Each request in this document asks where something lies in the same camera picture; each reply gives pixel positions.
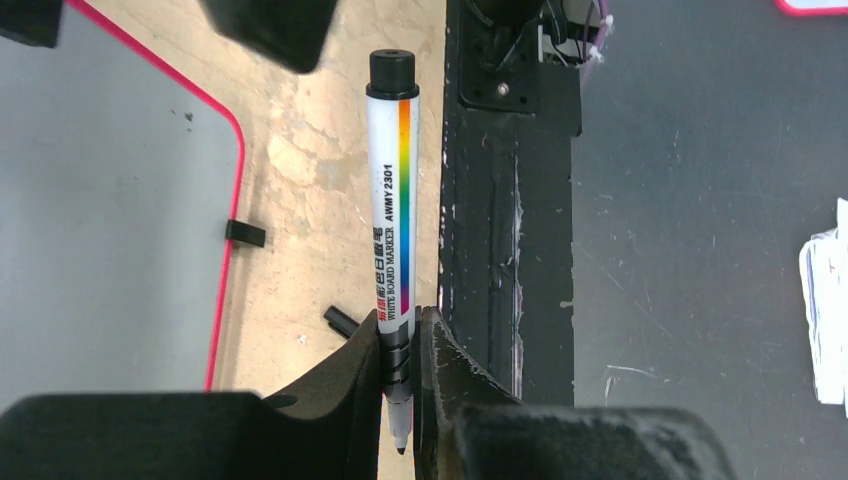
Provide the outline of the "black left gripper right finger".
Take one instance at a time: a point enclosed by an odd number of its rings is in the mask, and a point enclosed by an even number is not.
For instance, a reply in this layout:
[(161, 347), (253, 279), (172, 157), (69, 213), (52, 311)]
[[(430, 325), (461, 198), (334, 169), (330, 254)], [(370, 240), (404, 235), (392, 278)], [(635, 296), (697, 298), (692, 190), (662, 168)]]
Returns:
[(732, 479), (714, 431), (668, 408), (531, 406), (417, 312), (414, 410), (419, 479)]

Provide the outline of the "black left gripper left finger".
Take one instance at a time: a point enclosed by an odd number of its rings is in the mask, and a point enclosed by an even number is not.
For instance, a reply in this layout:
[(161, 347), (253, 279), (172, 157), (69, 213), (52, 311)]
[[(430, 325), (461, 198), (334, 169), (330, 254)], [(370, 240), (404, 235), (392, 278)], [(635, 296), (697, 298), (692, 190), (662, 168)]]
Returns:
[(376, 319), (260, 397), (50, 394), (1, 416), (5, 479), (373, 479), (381, 380)]

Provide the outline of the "black marker cap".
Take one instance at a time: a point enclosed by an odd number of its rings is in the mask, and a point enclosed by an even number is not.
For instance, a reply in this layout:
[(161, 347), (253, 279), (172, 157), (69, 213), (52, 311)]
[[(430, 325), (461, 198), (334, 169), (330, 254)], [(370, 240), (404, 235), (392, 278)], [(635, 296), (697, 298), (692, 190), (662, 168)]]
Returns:
[(350, 339), (358, 330), (360, 323), (335, 306), (329, 306), (323, 318), (328, 326), (345, 340)]

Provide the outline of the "white whiteboard marker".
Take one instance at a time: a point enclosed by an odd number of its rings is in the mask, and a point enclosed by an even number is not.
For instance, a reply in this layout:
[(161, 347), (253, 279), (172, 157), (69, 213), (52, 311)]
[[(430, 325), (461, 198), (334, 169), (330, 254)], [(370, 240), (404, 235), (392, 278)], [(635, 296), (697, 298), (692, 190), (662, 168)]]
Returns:
[(366, 117), (376, 323), (389, 428), (399, 453), (406, 451), (413, 426), (419, 97), (412, 52), (370, 53)]

